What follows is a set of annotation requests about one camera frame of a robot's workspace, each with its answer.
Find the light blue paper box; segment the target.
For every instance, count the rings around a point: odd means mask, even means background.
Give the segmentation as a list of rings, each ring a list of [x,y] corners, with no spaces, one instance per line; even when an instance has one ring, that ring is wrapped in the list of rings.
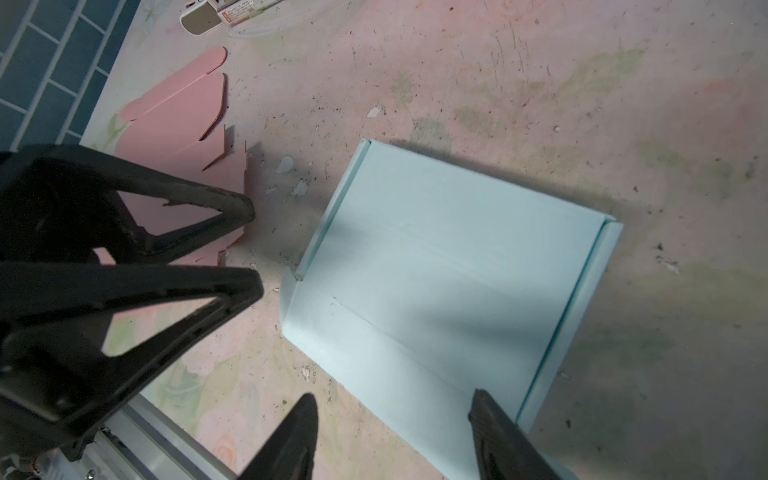
[[[610,215],[364,140],[282,277],[282,332],[443,475],[474,479],[474,392],[532,427],[621,232]]]

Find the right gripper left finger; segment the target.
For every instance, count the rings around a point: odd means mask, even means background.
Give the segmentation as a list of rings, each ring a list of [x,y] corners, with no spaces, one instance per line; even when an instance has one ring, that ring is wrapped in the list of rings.
[[[302,395],[239,475],[240,480],[310,480],[319,430],[318,406]]]

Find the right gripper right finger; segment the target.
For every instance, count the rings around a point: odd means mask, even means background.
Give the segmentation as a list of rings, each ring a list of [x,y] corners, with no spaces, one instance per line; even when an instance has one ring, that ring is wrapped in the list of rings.
[[[482,480],[561,479],[486,390],[474,392],[468,419]]]

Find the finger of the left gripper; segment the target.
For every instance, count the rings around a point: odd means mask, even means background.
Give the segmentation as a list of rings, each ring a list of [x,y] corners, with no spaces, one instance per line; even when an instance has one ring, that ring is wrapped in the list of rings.
[[[2,454],[78,447],[263,293],[243,268],[3,262]],[[91,338],[116,315],[188,301],[191,313],[122,354]]]
[[[139,226],[132,193],[215,211],[159,235]],[[1,258],[86,263],[104,248],[119,263],[169,264],[253,221],[252,201],[79,145],[39,144],[1,155]]]

